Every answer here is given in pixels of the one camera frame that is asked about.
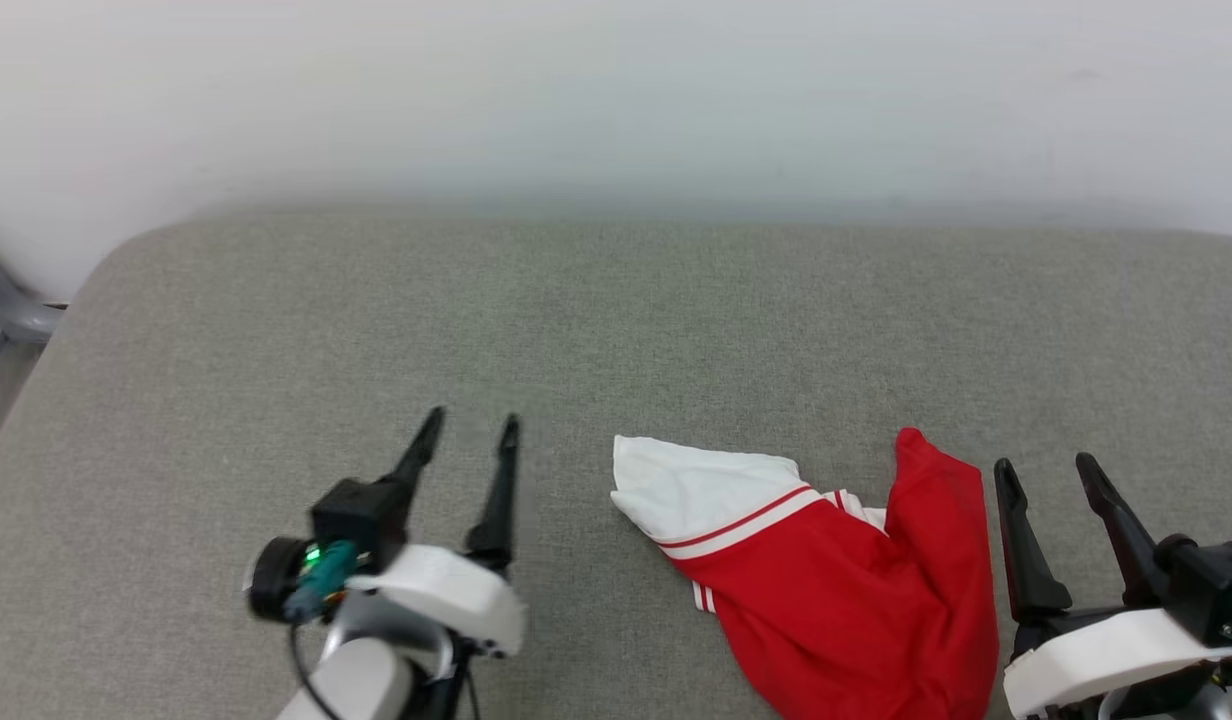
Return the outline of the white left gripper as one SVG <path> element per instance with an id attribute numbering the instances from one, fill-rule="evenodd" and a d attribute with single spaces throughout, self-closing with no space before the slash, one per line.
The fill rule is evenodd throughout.
<path id="1" fill-rule="evenodd" d="M 384 482 L 415 489 L 439 448 L 446 409 L 429 411 Z M 432 544 L 409 544 L 379 575 L 354 575 L 350 591 L 368 592 L 469 641 L 515 656 L 524 650 L 526 605 L 508 583 L 514 562 L 521 420 L 508 414 L 496 446 L 496 471 L 482 515 L 464 539 L 464 556 Z"/>

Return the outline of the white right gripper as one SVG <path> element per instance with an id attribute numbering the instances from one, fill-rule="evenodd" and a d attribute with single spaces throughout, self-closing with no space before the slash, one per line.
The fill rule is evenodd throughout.
<path id="1" fill-rule="evenodd" d="M 1156 563 L 1154 538 L 1095 456 L 1077 454 L 1076 470 L 1088 505 L 1105 525 L 1124 579 L 1124 605 L 1143 610 L 1122 612 L 1050 639 L 1013 660 L 1004 671 L 1003 690 L 1015 719 L 1232 657 L 1232 644 L 1207 647 L 1168 612 L 1147 609 L 1159 607 L 1168 589 L 1165 571 Z M 1032 624 L 1067 614 L 1071 593 L 1051 575 L 1029 524 L 1026 492 L 1007 457 L 995 461 L 994 487 L 1011 618 Z"/>

